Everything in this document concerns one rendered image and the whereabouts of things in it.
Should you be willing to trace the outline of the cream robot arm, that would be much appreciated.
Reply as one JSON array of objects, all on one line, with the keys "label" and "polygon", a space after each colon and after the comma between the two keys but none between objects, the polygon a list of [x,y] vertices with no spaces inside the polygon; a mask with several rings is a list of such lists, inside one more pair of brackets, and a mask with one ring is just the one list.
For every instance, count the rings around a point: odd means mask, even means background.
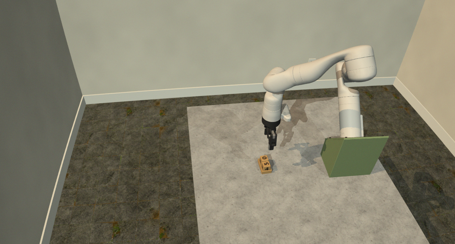
[{"label": "cream robot arm", "polygon": [[[344,62],[340,62],[343,61]],[[337,63],[337,64],[336,64]],[[336,64],[338,87],[340,138],[364,137],[363,115],[360,114],[359,91],[344,83],[365,82],[377,74],[374,51],[370,45],[358,45],[332,53],[323,58],[294,65],[284,70],[273,68],[263,80],[263,118],[275,122],[283,118],[291,121],[287,104],[282,104],[286,89],[315,82]]]}]

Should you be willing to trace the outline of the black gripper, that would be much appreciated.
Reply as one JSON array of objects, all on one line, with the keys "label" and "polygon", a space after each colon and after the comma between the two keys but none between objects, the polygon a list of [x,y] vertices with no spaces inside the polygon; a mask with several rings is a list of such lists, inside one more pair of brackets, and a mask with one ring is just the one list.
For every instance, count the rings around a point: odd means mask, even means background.
[{"label": "black gripper", "polygon": [[262,115],[262,123],[264,124],[265,127],[264,134],[267,135],[269,140],[268,150],[274,150],[274,146],[276,146],[277,143],[276,127],[279,126],[280,120],[275,122],[266,121]]}]

